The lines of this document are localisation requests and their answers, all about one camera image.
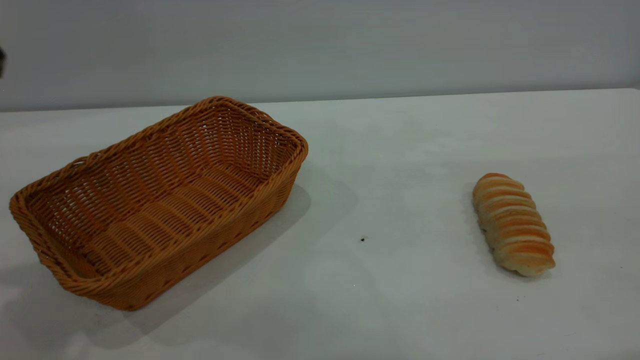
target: basket bottom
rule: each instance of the basket bottom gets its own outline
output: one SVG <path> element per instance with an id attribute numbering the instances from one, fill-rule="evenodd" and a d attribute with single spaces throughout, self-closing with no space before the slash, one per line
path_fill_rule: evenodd
<path id="1" fill-rule="evenodd" d="M 171 194 L 111 224 L 80 251 L 99 275 L 191 235 L 196 225 L 253 193 L 262 183 L 234 167 L 205 170 Z"/>

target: gray wall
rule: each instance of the gray wall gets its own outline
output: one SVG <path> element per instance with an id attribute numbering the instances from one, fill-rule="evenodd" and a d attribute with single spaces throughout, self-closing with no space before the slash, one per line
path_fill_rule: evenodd
<path id="1" fill-rule="evenodd" d="M 0 110 L 640 83 L 640 0 L 0 0 Z"/>

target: bread roll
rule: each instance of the bread roll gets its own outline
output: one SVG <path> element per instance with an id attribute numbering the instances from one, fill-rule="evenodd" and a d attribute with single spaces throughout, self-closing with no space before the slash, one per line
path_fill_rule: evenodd
<path id="1" fill-rule="evenodd" d="M 556 267 L 551 236 L 521 183 L 489 173 L 478 180 L 473 197 L 478 223 L 498 265 L 524 276 Z"/>

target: wicker basket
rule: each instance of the wicker basket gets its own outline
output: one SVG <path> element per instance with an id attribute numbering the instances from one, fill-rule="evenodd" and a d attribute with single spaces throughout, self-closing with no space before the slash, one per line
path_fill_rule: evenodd
<path id="1" fill-rule="evenodd" d="M 10 209 L 63 288 L 136 310 L 287 201 L 305 139 L 212 97 L 16 193 Z"/>

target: basket rim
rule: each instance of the basket rim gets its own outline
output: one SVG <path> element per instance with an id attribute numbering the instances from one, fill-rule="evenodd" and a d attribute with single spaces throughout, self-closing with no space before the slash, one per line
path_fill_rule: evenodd
<path id="1" fill-rule="evenodd" d="M 125 282 L 139 274 L 139 272 L 136 272 L 135 270 L 141 268 L 141 264 L 144 263 L 146 265 L 145 267 L 152 268 L 154 265 L 164 261 L 169 255 L 181 251 L 186 245 L 191 243 L 190 240 L 198 238 L 204 233 L 210 231 L 210 224 L 203 223 L 194 226 L 191 235 L 180 239 L 178 243 L 163 251 L 152 251 L 144 257 L 113 268 L 104 275 L 98 275 L 96 277 L 81 277 L 73 270 L 68 261 L 59 256 L 58 253 L 53 251 L 43 251 L 43 249 L 39 249 L 38 251 L 38 249 L 36 249 L 36 247 L 44 248 L 45 250 L 49 249 L 50 246 L 43 246 L 39 241 L 44 245 L 50 245 L 50 243 L 54 241 L 54 238 L 45 230 L 44 226 L 42 226 L 42 224 L 40 224 L 40 222 L 35 218 L 34 214 L 28 210 L 28 207 L 26 206 L 26 199 L 35 192 L 45 190 L 54 184 L 64 181 L 69 176 L 91 168 L 96 163 L 100 163 L 112 156 L 116 156 L 124 148 L 130 151 L 135 151 L 145 144 L 145 142 L 140 140 L 149 136 L 150 138 L 148 138 L 148 140 L 152 140 L 154 135 L 161 133 L 174 123 L 189 117 L 196 111 L 195 109 L 197 107 L 205 103 L 209 103 L 211 105 L 224 104 L 231 110 L 242 113 L 246 120 L 253 121 L 260 126 L 268 127 L 284 133 L 297 145 L 295 152 L 291 157 L 274 174 L 269 176 L 262 184 L 258 185 L 251 195 L 239 200 L 233 206 L 220 211 L 220 213 L 211 220 L 211 222 L 215 223 L 216 228 L 225 226 L 251 203 L 259 201 L 264 196 L 268 195 L 276 185 L 280 184 L 293 172 L 296 172 L 302 161 L 306 158 L 308 154 L 308 143 L 297 131 L 281 125 L 279 122 L 273 120 L 273 118 L 268 114 L 254 108 L 253 106 L 229 97 L 214 96 L 188 106 L 173 115 L 169 115 L 163 120 L 160 120 L 159 122 L 156 122 L 155 124 L 152 124 L 103 150 L 92 152 L 87 156 L 71 161 L 65 167 L 56 170 L 20 189 L 11 198 L 9 205 L 10 211 L 20 228 L 22 228 L 23 222 L 30 222 L 38 229 L 37 233 L 40 235 L 39 239 L 32 239 L 32 236 L 28 236 L 28 238 L 34 247 L 34 250 L 36 250 L 38 257 L 40 258 L 40 262 L 53 273 L 55 278 L 64 288 L 68 290 L 72 289 L 72 291 L 78 295 L 89 295 L 100 290 L 106 290 L 111 284 Z M 253 113 L 258 113 L 261 117 L 264 117 L 264 119 L 258 118 Z"/>

